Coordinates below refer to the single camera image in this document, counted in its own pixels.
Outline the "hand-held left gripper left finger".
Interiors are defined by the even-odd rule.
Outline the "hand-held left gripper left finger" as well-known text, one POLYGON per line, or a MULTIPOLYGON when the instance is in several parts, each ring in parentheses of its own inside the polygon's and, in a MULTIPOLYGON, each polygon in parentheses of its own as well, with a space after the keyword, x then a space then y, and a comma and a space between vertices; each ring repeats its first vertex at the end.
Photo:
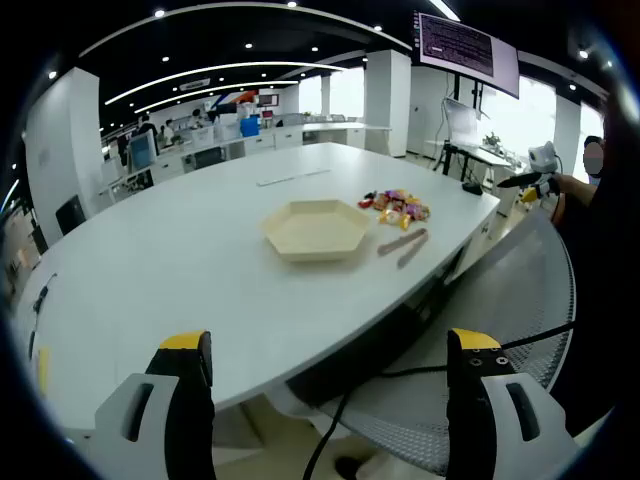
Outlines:
POLYGON ((108 479, 215 477, 211 334, 168 338, 95 414, 94 465, 108 479))

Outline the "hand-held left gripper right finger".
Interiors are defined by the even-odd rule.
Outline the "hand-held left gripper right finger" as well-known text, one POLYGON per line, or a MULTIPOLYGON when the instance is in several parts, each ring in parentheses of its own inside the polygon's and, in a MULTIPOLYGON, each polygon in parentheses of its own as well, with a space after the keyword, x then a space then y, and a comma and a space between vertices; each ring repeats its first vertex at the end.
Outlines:
POLYGON ((447 334, 448 479, 556 479, 579 453, 565 411, 487 334, 447 334))

